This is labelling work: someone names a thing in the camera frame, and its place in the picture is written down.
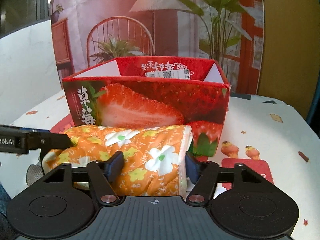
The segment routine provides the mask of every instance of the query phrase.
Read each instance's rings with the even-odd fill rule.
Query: cartoon bird print
[[[260,159],[260,152],[256,148],[253,148],[250,145],[245,147],[245,155],[247,155],[249,158],[253,160]]]
[[[238,159],[239,148],[232,143],[225,141],[222,143],[221,152],[229,158]]]

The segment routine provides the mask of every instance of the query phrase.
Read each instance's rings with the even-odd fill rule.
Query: window
[[[0,36],[37,21],[37,0],[0,0]]]

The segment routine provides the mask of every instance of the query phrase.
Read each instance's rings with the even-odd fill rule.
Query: yellow wall
[[[265,40],[258,94],[306,117],[320,67],[319,0],[264,0]]]

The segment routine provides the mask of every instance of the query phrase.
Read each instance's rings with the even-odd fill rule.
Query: strawberry box
[[[215,60],[119,57],[63,79],[75,125],[128,129],[187,124],[195,155],[213,156],[230,85]]]

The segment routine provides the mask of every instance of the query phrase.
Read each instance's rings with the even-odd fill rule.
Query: qr code
[[[164,78],[172,78],[171,71],[163,71],[162,74]]]

